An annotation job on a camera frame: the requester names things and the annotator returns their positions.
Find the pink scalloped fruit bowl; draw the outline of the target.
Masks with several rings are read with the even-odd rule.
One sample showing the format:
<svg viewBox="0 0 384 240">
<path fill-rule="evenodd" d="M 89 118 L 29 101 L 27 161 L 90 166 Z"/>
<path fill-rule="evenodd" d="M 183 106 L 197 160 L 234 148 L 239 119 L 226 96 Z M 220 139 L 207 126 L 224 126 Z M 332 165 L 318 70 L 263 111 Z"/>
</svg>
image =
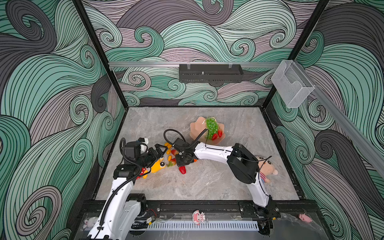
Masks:
<svg viewBox="0 0 384 240">
<path fill-rule="evenodd" d="M 218 137 L 214 141 L 208 140 L 207 139 L 208 133 L 205 133 L 205 134 L 203 134 L 202 137 L 199 138 L 199 141 L 202 142 L 202 141 L 207 140 L 208 145 L 218 146 L 219 143 L 222 142 L 226 137 L 226 134 L 224 132 L 224 130 L 225 130 L 224 124 L 221 124 L 221 123 L 218 123 L 218 124 L 219 124 L 219 130 L 221 129 L 223 131 L 223 136 L 221 138 Z M 190 137 L 192 139 L 195 139 L 205 128 L 206 128 L 206 118 L 198 117 L 198 119 L 195 122 L 192 122 L 190 124 Z"/>
</svg>

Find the green fake grape bunch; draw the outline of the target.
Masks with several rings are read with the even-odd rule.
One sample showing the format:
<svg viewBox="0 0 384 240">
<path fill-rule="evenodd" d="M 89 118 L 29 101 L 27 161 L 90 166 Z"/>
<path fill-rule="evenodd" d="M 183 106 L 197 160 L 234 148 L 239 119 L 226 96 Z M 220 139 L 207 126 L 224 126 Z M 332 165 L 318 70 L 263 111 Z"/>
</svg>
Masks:
<svg viewBox="0 0 384 240">
<path fill-rule="evenodd" d="M 214 135 L 218 134 L 219 131 L 219 124 L 215 118 L 211 117 L 206 119 L 206 129 L 209 130 L 208 137 L 212 140 Z"/>
</svg>

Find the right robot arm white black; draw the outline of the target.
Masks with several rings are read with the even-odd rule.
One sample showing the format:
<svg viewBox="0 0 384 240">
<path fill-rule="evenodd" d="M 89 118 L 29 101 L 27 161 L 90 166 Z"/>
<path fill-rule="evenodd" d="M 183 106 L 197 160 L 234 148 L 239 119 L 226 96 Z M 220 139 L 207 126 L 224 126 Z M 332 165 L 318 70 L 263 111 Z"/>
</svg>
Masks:
<svg viewBox="0 0 384 240">
<path fill-rule="evenodd" d="M 208 129 L 202 130 L 191 143 L 188 143 L 180 132 L 174 129 L 164 131 L 165 141 L 179 152 L 175 156 L 177 166 L 184 167 L 193 163 L 194 160 L 200 159 L 228 165 L 235 178 L 247 185 L 256 215 L 261 219 L 280 218 L 280 211 L 277 209 L 272 196 L 264 188 L 261 178 L 261 169 L 269 158 L 258 160 L 239 143 L 234 146 L 220 147 L 201 142 L 200 137 L 208 132 Z"/>
</svg>

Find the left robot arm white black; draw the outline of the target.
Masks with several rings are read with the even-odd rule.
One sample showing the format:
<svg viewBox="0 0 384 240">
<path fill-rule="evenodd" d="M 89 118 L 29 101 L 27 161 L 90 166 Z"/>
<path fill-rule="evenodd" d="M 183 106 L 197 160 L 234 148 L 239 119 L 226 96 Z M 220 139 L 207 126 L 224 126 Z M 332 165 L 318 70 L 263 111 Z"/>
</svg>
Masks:
<svg viewBox="0 0 384 240">
<path fill-rule="evenodd" d="M 131 191 L 137 178 L 151 173 L 151 167 L 168 150 L 159 144 L 149 148 L 148 143 L 146 138 L 128 143 L 125 138 L 120 140 L 122 163 L 114 171 L 110 193 L 87 240 L 124 240 L 135 219 L 147 211 L 145 196 L 131 196 Z"/>
</svg>

